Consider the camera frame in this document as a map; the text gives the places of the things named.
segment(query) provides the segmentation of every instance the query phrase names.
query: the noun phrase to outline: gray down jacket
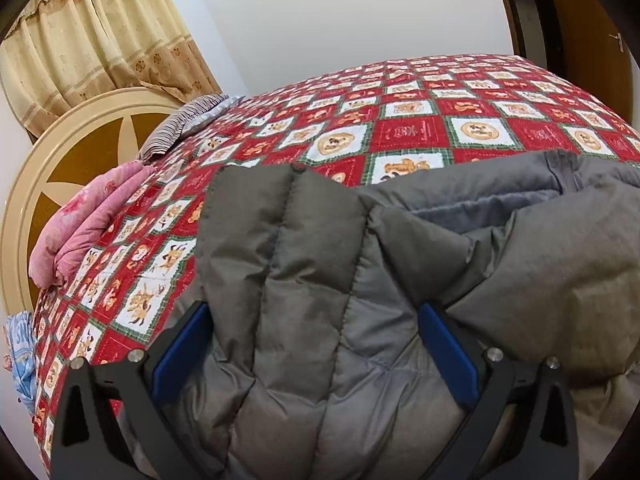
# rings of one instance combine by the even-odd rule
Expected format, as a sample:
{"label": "gray down jacket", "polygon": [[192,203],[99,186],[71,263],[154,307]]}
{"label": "gray down jacket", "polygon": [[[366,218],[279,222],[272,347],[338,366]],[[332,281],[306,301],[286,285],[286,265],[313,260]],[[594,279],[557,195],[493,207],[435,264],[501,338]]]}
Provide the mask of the gray down jacket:
{"label": "gray down jacket", "polygon": [[418,479],[460,424],[417,333],[437,301],[570,378],[588,478],[640,399],[640,171],[534,152],[347,188],[228,167],[200,219],[212,349],[167,415],[212,478]]}

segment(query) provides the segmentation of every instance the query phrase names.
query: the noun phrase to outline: door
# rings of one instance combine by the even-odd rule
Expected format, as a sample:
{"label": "door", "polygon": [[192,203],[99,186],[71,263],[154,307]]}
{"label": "door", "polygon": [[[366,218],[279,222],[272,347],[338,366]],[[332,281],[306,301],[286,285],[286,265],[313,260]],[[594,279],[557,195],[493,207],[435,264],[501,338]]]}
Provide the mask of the door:
{"label": "door", "polygon": [[564,47],[566,79],[630,121],[633,89],[629,54],[597,0],[553,0]]}

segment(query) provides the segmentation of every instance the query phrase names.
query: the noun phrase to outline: headboard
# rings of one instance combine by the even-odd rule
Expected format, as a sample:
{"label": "headboard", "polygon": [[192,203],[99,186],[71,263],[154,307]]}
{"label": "headboard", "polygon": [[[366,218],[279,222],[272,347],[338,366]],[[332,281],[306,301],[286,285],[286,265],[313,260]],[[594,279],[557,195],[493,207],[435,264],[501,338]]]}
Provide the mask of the headboard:
{"label": "headboard", "polygon": [[7,314],[35,306],[39,290],[27,266],[53,213],[99,174],[136,158],[155,127],[181,105],[147,88],[114,90],[68,111],[42,134],[14,181],[0,226],[0,295]]}

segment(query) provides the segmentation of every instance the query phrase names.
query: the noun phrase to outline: bedspread pattern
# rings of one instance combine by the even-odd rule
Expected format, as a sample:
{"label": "bedspread pattern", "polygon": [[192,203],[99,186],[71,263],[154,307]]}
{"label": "bedspread pattern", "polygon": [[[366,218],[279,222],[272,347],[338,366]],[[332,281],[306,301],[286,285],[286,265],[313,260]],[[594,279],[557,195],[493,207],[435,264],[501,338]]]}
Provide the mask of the bedspread pattern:
{"label": "bedspread pattern", "polygon": [[148,346],[194,276],[204,191],[224,164],[297,161],[347,186],[531,150],[640,166],[640,137],[587,92],[517,56],[432,56],[308,79],[244,101],[178,145],[114,218],[34,330],[34,434],[49,465],[66,365]]}

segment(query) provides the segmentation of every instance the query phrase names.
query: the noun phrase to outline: beige curtain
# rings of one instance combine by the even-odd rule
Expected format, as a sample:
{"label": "beige curtain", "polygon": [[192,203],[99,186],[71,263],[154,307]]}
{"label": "beige curtain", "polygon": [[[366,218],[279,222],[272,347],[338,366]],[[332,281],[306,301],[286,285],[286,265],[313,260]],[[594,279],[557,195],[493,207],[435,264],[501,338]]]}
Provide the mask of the beige curtain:
{"label": "beige curtain", "polygon": [[0,45],[0,74],[36,137],[116,88],[162,89],[183,102],[220,92],[172,0],[31,0]]}

